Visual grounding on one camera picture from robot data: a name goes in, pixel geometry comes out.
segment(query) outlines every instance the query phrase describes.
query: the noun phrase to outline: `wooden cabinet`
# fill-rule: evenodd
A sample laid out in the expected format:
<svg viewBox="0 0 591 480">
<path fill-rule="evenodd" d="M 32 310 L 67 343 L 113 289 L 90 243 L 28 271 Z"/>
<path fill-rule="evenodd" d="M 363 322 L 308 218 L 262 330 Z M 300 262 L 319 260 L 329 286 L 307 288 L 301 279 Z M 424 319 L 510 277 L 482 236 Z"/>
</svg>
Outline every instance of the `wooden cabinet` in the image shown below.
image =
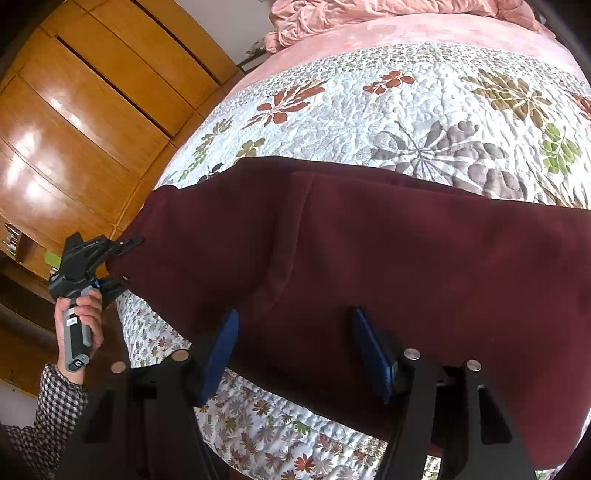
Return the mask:
<svg viewBox="0 0 591 480">
<path fill-rule="evenodd" d="M 0 214 L 46 249 L 117 237 L 238 68 L 174 0 L 66 0 L 0 79 Z"/>
</svg>

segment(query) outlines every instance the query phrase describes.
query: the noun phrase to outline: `quilted bedspread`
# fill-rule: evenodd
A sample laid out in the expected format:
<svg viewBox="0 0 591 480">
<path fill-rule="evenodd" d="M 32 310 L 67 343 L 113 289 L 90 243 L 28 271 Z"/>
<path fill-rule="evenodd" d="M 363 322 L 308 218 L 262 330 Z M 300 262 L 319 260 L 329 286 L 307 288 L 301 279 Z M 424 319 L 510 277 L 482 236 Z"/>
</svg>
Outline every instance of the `quilted bedspread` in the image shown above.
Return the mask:
<svg viewBox="0 0 591 480">
<path fill-rule="evenodd" d="M 388 168 L 495 199 L 588 209 L 590 99 L 585 81 L 501 50 L 414 43 L 351 51 L 227 98 L 179 149 L 158 186 L 185 187 L 238 160 L 281 155 Z M 188 345 L 133 294 L 121 296 L 118 308 L 133 367 Z M 313 333 L 293 332 L 302 343 L 307 335 Z M 208 444 L 254 479 L 369 479 L 385 449 L 231 371 L 196 415 Z M 429 457 L 425 479 L 436 478 L 438 468 Z"/>
</svg>

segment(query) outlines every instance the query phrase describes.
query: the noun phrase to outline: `green object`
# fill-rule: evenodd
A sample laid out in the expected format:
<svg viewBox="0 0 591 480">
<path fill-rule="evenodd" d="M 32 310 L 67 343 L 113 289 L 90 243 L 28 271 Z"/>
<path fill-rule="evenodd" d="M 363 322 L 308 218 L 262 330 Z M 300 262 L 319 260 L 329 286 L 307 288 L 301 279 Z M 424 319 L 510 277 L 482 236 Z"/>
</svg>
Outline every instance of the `green object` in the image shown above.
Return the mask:
<svg viewBox="0 0 591 480">
<path fill-rule="evenodd" d="M 308 427 L 308 425 L 305 425 L 300 421 L 297 421 L 294 423 L 294 430 L 298 433 L 301 433 L 302 435 L 308 435 L 312 428 Z"/>
<path fill-rule="evenodd" d="M 548 124 L 544 132 L 549 140 L 542 142 L 542 153 L 545 155 L 544 166 L 549 173 L 564 175 L 570 173 L 570 164 L 581 156 L 581 149 L 576 142 L 566 138 L 554 124 Z"/>
<path fill-rule="evenodd" d="M 52 253 L 49 250 L 47 250 L 45 252 L 45 263 L 47 265 L 51 265 L 53 268 L 60 268 L 61 257 L 58 257 L 55 253 Z"/>
</svg>

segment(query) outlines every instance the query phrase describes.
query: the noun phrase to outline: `hand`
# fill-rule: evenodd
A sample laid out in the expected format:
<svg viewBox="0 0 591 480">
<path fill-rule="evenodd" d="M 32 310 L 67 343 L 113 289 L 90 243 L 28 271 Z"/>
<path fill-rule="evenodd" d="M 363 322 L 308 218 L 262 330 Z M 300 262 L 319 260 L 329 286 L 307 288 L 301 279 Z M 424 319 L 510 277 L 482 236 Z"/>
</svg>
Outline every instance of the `hand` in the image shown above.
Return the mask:
<svg viewBox="0 0 591 480">
<path fill-rule="evenodd" d="M 78 297 L 74 308 L 74 313 L 84 325 L 90 327 L 92 332 L 92 347 L 90 348 L 90 357 L 95 354 L 99 347 L 103 344 L 105 337 L 102 330 L 102 296 L 100 290 L 93 288 L 88 295 Z M 54 319 L 56 321 L 56 336 L 57 346 L 60 350 L 60 355 L 57 360 L 57 367 L 64 377 L 70 382 L 82 385 L 84 383 L 84 368 L 80 368 L 77 372 L 69 372 L 66 369 L 66 347 L 64 343 L 64 324 L 62 322 L 64 312 L 70 308 L 70 299 L 59 298 L 56 301 L 56 309 L 54 311 Z"/>
</svg>

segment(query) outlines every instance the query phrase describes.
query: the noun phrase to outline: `pink bedding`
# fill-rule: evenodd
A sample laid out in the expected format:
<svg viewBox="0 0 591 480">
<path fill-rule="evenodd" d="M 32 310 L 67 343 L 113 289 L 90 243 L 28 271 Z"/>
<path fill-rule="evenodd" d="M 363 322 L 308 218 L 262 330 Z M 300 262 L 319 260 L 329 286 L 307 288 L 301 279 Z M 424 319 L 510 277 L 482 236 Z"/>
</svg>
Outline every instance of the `pink bedding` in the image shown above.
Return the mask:
<svg viewBox="0 0 591 480">
<path fill-rule="evenodd" d="M 271 56 L 230 94 L 301 63 L 352 50 L 399 43 L 442 42 L 496 48 L 528 55 L 585 80 L 576 60 L 553 38 L 495 18 L 469 14 L 415 14 L 343 25 L 307 37 Z"/>
<path fill-rule="evenodd" d="M 494 17 L 554 38 L 525 0 L 276 0 L 269 15 L 275 30 L 265 36 L 265 49 L 276 53 L 341 25 L 428 13 Z"/>
</svg>

